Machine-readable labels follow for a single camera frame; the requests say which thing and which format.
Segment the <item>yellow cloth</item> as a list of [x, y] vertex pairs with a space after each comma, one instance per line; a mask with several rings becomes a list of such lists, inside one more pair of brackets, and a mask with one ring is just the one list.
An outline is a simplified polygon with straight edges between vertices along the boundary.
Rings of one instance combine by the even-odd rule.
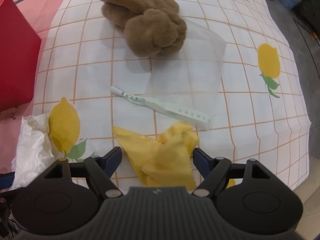
[[191, 159], [200, 139], [191, 125], [175, 123], [157, 139], [117, 126], [112, 131], [143, 186], [195, 189]]

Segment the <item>clear plastic bag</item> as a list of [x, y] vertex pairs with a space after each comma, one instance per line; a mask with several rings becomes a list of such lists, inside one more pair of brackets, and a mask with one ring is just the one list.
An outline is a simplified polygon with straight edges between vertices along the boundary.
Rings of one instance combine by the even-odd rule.
[[190, 20], [182, 49], [150, 60], [151, 74], [143, 89], [115, 85], [113, 95], [208, 129], [216, 117], [216, 100], [227, 43], [215, 32]]

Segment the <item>brown plush toy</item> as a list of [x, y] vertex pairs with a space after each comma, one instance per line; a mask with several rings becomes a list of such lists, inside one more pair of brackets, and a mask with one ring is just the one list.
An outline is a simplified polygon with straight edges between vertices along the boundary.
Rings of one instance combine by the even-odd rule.
[[137, 57], [171, 55], [181, 50], [187, 24], [174, 0], [100, 0], [102, 15], [124, 34]]

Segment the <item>red Wonderlab box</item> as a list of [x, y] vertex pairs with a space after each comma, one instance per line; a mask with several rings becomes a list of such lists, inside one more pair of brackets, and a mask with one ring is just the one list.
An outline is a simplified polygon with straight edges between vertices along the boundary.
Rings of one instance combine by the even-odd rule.
[[41, 39], [13, 0], [1, 0], [1, 111], [31, 102]]

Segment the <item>white checked lemon tablecloth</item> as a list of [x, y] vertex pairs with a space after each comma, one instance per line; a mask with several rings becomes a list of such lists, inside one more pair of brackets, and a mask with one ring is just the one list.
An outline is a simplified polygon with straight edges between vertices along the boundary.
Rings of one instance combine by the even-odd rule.
[[[309, 128], [289, 43], [265, 0], [175, 0], [186, 19], [227, 43], [216, 117], [195, 128], [200, 148], [236, 163], [255, 158], [291, 189], [309, 175]], [[71, 161], [104, 155], [118, 145], [112, 127], [156, 138], [175, 119], [110, 93], [143, 92], [152, 58], [139, 59], [101, 14], [99, 0], [63, 0], [44, 45], [33, 113], [62, 118], [53, 151]]]

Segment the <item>white crumpled tissue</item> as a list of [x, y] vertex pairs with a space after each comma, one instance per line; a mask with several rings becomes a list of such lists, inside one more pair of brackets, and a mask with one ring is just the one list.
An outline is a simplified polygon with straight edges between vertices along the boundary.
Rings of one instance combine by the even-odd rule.
[[55, 160], [49, 140], [48, 116], [22, 117], [16, 156], [11, 162], [15, 175], [10, 189], [28, 186]]

